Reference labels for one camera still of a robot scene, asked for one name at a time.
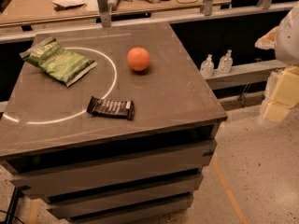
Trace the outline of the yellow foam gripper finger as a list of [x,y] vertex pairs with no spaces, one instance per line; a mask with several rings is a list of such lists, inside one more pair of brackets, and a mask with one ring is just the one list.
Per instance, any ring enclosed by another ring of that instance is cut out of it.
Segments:
[[299,103],[299,67],[272,72],[260,108],[262,124],[279,124]]

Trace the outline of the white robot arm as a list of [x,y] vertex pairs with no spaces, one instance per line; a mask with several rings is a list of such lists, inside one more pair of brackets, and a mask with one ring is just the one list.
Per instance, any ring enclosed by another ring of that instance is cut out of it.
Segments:
[[273,49],[276,59],[286,64],[267,79],[260,108],[261,123],[276,125],[299,104],[299,6],[293,7],[279,26],[260,37],[255,47]]

